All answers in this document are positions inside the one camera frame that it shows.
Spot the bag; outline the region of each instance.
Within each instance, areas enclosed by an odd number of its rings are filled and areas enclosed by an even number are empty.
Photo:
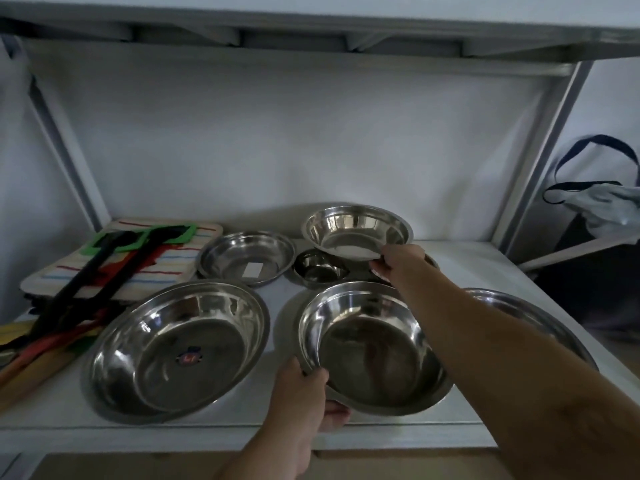
[[[590,143],[618,150],[633,161],[638,167],[636,186],[640,187],[640,165],[636,153],[628,144],[603,134],[581,139],[571,147],[558,161],[554,172],[556,182],[558,170]],[[555,183],[543,192],[542,198],[549,204],[558,205],[565,201],[549,201],[549,191],[581,192],[600,184],[621,186],[616,181]],[[599,227],[593,218],[589,224],[591,231]],[[593,239],[587,219],[579,214],[564,231],[555,251]],[[542,268],[535,283],[587,328],[640,330],[640,242],[622,244]]]

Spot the floor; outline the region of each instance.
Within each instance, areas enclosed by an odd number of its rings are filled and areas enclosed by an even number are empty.
[[[230,453],[49,455],[32,480],[210,480]],[[513,480],[492,451],[313,457],[303,480]]]

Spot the striped towel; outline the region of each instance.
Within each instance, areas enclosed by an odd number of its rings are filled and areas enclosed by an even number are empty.
[[[193,238],[178,248],[166,250],[156,258],[154,265],[142,268],[134,274],[117,291],[113,299],[118,301],[138,301],[167,286],[189,281],[195,274],[195,259],[200,249],[214,237],[222,235],[222,226],[218,224],[190,222],[198,226]],[[140,230],[145,227],[179,225],[181,223],[184,223],[184,221],[117,219],[106,225],[104,230]],[[114,254],[107,260],[105,265],[120,261],[126,255],[126,253]],[[25,278],[20,283],[20,289],[24,293],[35,296],[55,296],[91,258],[92,256],[80,254],[80,249],[78,249],[69,256]],[[78,291],[76,298],[91,298],[99,290],[99,287],[85,286]]]

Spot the white label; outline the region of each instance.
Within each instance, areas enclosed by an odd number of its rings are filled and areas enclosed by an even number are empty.
[[[262,271],[262,263],[261,262],[250,262],[247,263],[244,268],[244,273],[242,273],[243,278],[257,278],[260,276],[260,272]]]

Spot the black strap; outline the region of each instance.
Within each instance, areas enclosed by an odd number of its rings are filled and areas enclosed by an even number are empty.
[[[564,192],[580,192],[582,190],[587,190],[589,187],[592,187],[596,184],[622,185],[620,182],[616,180],[595,180],[592,182],[561,182],[561,183],[557,182],[558,170],[560,170],[563,167],[563,165],[567,163],[569,160],[578,156],[578,154],[580,154],[580,152],[583,151],[587,147],[587,145],[590,143],[601,144],[603,146],[607,146],[608,148],[612,148],[613,150],[617,150],[620,153],[624,154],[624,156],[629,158],[629,160],[633,161],[633,163],[636,164],[636,167],[638,167],[638,174],[636,177],[636,187],[640,187],[640,164],[638,163],[638,157],[636,155],[636,152],[633,151],[633,148],[631,148],[624,141],[620,141],[619,139],[613,138],[612,136],[607,136],[605,134],[597,134],[595,136],[589,136],[588,138],[582,138],[576,141],[575,144],[571,147],[571,149],[569,149],[569,151],[565,154],[565,156],[562,157],[560,161],[558,161],[558,164],[556,165],[556,170],[554,172],[554,180],[556,181],[556,183],[554,185],[551,185],[544,192],[542,192],[542,200],[553,205],[564,203],[564,200],[561,200],[559,202],[548,201],[545,195],[547,192],[549,192],[549,190],[562,190]]]

